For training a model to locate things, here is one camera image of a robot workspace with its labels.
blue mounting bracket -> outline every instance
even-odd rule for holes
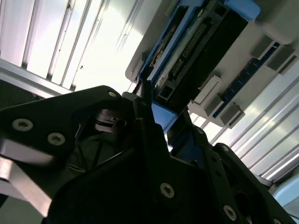
[[[255,18],[260,13],[260,7],[253,1],[253,0],[219,0],[222,4],[230,8],[231,10],[237,12],[240,16],[245,18],[248,21],[255,20]],[[175,18],[178,10],[180,8],[185,8],[186,12],[184,17],[182,18],[180,24],[178,25],[175,33],[173,34],[172,38],[170,39],[169,43],[167,44],[162,56],[158,60],[158,62],[155,64],[154,69],[150,73],[150,75],[147,77],[147,80],[151,81],[153,86],[155,86],[155,81],[157,80],[159,74],[161,73],[165,63],[167,63],[167,60],[169,56],[171,55],[172,51],[174,50],[176,44],[180,40],[182,34],[184,33],[185,29],[187,28],[189,21],[195,16],[197,10],[199,7],[203,6],[205,3],[205,0],[180,0],[169,19],[165,30],[161,34],[159,40],[156,42],[155,46],[151,50],[149,56],[147,57],[144,65],[140,68],[137,76],[137,81],[140,79],[140,75],[144,72],[144,70],[149,67],[150,63],[153,60],[153,57],[158,50],[160,43],[163,41],[165,36],[167,35],[167,32],[172,25],[172,21]],[[162,127],[164,132],[166,133],[169,128],[172,126],[172,124],[177,119],[177,114],[171,112],[170,110],[158,105],[157,103],[152,104],[152,109],[155,117],[155,121],[159,123]]]

black cable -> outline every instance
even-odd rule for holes
[[[83,150],[82,150],[82,147],[80,146],[80,144],[78,144],[78,150],[79,150],[79,153],[80,153],[80,156],[81,156],[83,168],[84,168],[84,170],[88,170],[87,163],[86,163],[86,160],[85,160],[85,157],[84,157],[84,154],[83,154]]]
[[[98,161],[99,161],[99,157],[100,157],[100,153],[101,153],[101,151],[102,151],[103,145],[104,145],[104,142],[103,142],[103,141],[100,141],[100,142],[99,142],[99,145],[98,145],[97,152],[96,152],[95,157],[94,157],[94,159],[93,159],[93,165],[92,165],[92,168],[95,168],[95,167],[98,165]]]

silver screw head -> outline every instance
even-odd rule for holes
[[[65,143],[65,137],[60,133],[51,133],[48,135],[48,142],[54,146],[60,146]]]
[[[200,10],[200,12],[198,13],[197,17],[200,17],[203,14],[204,10]]]
[[[16,119],[13,121],[13,128],[19,132],[27,132],[33,128],[33,123],[28,119]]]
[[[197,128],[197,130],[198,130],[198,132],[199,132],[200,134],[203,134],[203,133],[204,133],[204,131],[203,131],[201,128]]]
[[[116,97],[117,95],[114,92],[109,92],[108,93],[111,97]]]
[[[229,217],[230,220],[232,220],[232,221],[237,220],[237,215],[232,207],[230,207],[229,205],[224,205],[223,210],[224,210],[225,214],[227,215],[227,217]]]
[[[223,146],[223,149],[225,152],[227,152],[227,153],[229,152],[229,149],[226,146]]]
[[[173,198],[174,197],[174,189],[173,187],[168,184],[168,183],[162,183],[160,185],[160,190],[161,190],[161,193],[167,197],[167,198]]]
[[[275,224],[281,224],[281,222],[278,219],[274,219]]]

black metal bracket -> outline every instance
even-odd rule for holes
[[[60,166],[87,120],[101,109],[116,110],[121,100],[115,90],[100,86],[1,110],[0,154],[36,166]]]

cable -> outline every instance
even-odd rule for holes
[[[80,173],[85,173],[85,171],[82,171],[82,170],[79,170],[79,169],[75,169],[75,168],[72,168],[72,167],[69,167],[69,168],[72,169],[72,170],[75,170],[77,172],[80,172]]]
[[[85,170],[73,165],[73,164],[70,164],[69,165],[69,168],[72,169],[72,170],[75,170],[75,171],[78,171],[78,172],[81,172],[81,173],[85,173]]]

